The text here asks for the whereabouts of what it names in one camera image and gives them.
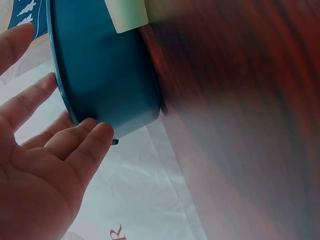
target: reddish-brown wood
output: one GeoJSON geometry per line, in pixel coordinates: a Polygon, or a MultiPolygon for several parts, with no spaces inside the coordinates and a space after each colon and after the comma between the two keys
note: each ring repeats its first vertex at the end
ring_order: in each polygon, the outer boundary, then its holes
{"type": "Polygon", "coordinates": [[[320,0],[146,5],[163,122],[208,239],[320,239],[320,0]]]}

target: red letter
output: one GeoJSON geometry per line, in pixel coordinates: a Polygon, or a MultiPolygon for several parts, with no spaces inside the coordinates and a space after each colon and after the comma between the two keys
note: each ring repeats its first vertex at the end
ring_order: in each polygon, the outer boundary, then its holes
{"type": "Polygon", "coordinates": [[[126,236],[124,237],[120,237],[119,235],[121,234],[121,231],[122,231],[122,226],[120,224],[120,228],[118,230],[118,232],[114,231],[114,230],[111,230],[110,231],[110,237],[112,240],[127,240],[126,236]]]}

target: blue plastic container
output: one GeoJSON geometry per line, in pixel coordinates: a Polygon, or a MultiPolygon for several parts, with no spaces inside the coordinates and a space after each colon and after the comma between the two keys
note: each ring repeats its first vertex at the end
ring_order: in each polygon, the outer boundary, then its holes
{"type": "Polygon", "coordinates": [[[138,30],[117,34],[104,0],[47,0],[57,84],[75,124],[112,125],[119,139],[159,116],[160,94],[138,30]]]}

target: hand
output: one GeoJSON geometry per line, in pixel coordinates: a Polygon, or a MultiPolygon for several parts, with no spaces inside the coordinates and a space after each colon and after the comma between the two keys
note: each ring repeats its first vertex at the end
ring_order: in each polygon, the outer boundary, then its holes
{"type": "MultiPolygon", "coordinates": [[[[27,23],[0,35],[0,75],[26,51],[33,32],[27,23]]],[[[74,126],[66,112],[16,143],[15,131],[56,87],[50,73],[0,107],[0,239],[60,240],[111,145],[110,125],[86,119],[74,126]]]]}

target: blue printed pattern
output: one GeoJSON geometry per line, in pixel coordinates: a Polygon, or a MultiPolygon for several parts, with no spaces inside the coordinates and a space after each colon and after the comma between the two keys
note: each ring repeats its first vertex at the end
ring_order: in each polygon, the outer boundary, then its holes
{"type": "Polygon", "coordinates": [[[13,0],[13,10],[8,29],[32,22],[33,39],[48,32],[46,0],[13,0]]]}

